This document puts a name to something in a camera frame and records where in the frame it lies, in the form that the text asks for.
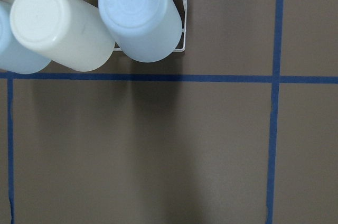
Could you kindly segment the cream white plastic cup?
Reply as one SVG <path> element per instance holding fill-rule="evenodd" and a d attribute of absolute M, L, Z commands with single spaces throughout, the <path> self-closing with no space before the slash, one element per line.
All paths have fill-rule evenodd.
<path fill-rule="evenodd" d="M 83 0 L 14 0 L 10 25 L 22 46 L 75 71 L 98 69 L 115 47 L 98 8 Z"/>

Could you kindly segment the light blue plastic cup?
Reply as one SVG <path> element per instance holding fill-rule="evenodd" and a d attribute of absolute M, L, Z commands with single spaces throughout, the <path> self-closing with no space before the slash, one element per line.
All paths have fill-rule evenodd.
<path fill-rule="evenodd" d="M 1 69 L 20 74 L 36 73 L 51 60 L 22 46 L 10 26 L 11 4 L 1 1 Z"/>

